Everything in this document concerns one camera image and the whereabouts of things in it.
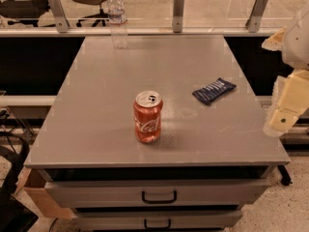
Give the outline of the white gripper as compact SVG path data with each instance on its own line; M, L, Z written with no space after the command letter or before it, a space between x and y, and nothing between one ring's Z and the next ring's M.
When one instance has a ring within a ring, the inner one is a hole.
M294 70L278 76L272 90L263 131L271 137L288 132L309 108L309 3L299 10L287 27L265 39L262 48L281 51L283 62Z

